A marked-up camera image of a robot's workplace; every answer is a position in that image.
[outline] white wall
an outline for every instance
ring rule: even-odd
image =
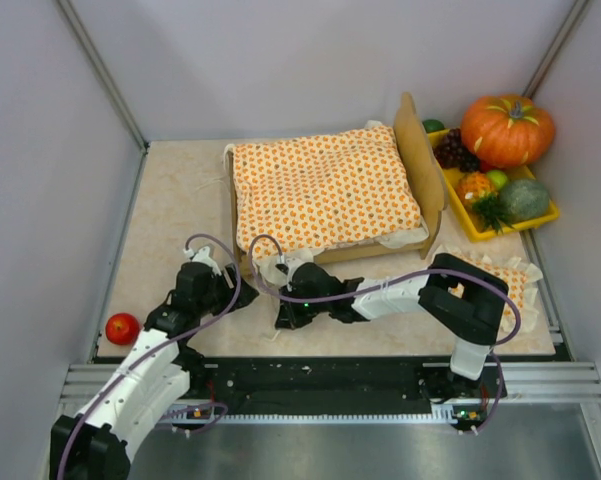
[[[399,93],[457,124],[521,92],[568,0],[73,0],[150,139],[388,122]]]
[[[0,479],[36,473],[138,161],[53,2],[0,2]]]
[[[562,210],[537,238],[575,353],[596,361],[601,375],[601,0],[536,102],[553,114],[557,136],[535,170]]]

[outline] metal plate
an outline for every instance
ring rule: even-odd
[[[240,359],[240,363],[249,363]],[[360,360],[373,363],[383,359]],[[428,366],[447,365],[444,363]],[[69,368],[60,403],[84,404],[96,395],[114,373],[116,365],[72,365]],[[595,365],[589,362],[504,363],[502,366],[508,396],[502,403],[601,403],[601,383]],[[451,400],[449,404],[475,403]]]
[[[428,425],[219,425],[152,433],[130,480],[601,479],[580,408],[503,406],[477,438]]]

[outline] beige floor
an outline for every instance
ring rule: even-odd
[[[221,180],[226,180],[222,152],[230,142],[204,140],[151,145],[108,315],[129,312],[144,321],[173,288],[175,275],[185,260],[183,242],[192,233],[210,233],[230,244],[228,182]],[[519,235],[469,243],[450,210],[445,212],[436,241],[436,246],[440,244],[479,251],[494,259],[526,258]],[[216,258],[220,258],[218,249],[216,252]],[[222,262],[226,264],[228,259],[222,258]],[[427,265],[414,252],[330,265],[327,270],[341,278],[384,277]],[[541,312],[536,327],[519,334],[496,349],[497,352],[554,352],[539,299],[536,308]],[[276,336],[273,328],[276,312],[275,301],[261,295],[249,308],[230,314],[189,344],[206,356],[448,355],[453,348],[453,335],[426,313],[353,325],[319,317],[308,327],[282,331]],[[112,345],[102,336],[98,355],[126,355],[128,350]]]

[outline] cloth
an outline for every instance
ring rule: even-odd
[[[285,252],[345,246],[421,225],[393,129],[376,126],[233,147],[238,246],[261,233]],[[254,258],[275,254],[271,242]]]
[[[507,282],[509,286],[509,298],[513,300],[520,310],[522,320],[520,331],[522,333],[532,331],[538,320],[538,310],[533,306],[538,294],[538,289],[535,287],[535,282],[542,278],[542,271],[533,263],[525,262],[520,257],[511,257],[506,260],[494,261],[488,255],[483,255],[477,252],[462,252],[457,247],[441,245],[435,251],[433,256],[438,253],[450,253],[464,260],[471,265],[474,265],[485,272],[498,277]],[[462,296],[464,287],[459,285],[452,290],[454,295]],[[513,310],[509,305],[505,305],[502,314],[502,322],[500,330],[509,333],[513,330],[516,323]]]

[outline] pumpkin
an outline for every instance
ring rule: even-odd
[[[553,141],[551,116],[519,95],[482,97],[464,114],[462,143],[480,160],[497,168],[536,161]]]

